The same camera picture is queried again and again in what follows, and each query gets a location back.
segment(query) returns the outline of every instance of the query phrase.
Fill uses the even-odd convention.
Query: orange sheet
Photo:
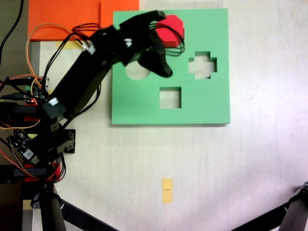
[[[113,24],[114,11],[138,11],[139,0],[102,0],[101,2],[101,26]]]
[[[139,0],[29,0],[28,34],[43,23],[58,23],[71,29],[83,23],[113,22],[113,11],[139,10]],[[57,28],[39,29],[31,41],[63,40],[67,33]]]

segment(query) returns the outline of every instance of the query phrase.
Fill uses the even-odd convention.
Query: green shape sorter board
[[[114,12],[114,25],[146,11]],[[154,73],[142,80],[127,76],[123,64],[113,66],[112,124],[228,124],[229,51],[228,10],[167,10],[184,23],[185,52],[167,56],[173,76]],[[196,53],[207,53],[217,61],[210,79],[195,79],[188,63]],[[180,88],[181,107],[160,108],[160,89]]]

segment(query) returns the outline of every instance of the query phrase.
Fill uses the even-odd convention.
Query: yellow paper strip
[[[173,194],[171,178],[163,178],[162,189],[163,189],[163,204],[171,203]]]

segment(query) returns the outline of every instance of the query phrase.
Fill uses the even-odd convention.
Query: square hole
[[[159,89],[160,109],[181,108],[181,87]]]

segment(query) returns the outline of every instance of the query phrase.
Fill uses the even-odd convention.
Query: red block
[[[166,19],[157,23],[171,27],[184,39],[184,23],[176,15],[167,15]],[[175,35],[175,33],[168,28],[158,28],[156,29],[156,32],[165,47],[177,47],[181,43],[181,40]]]

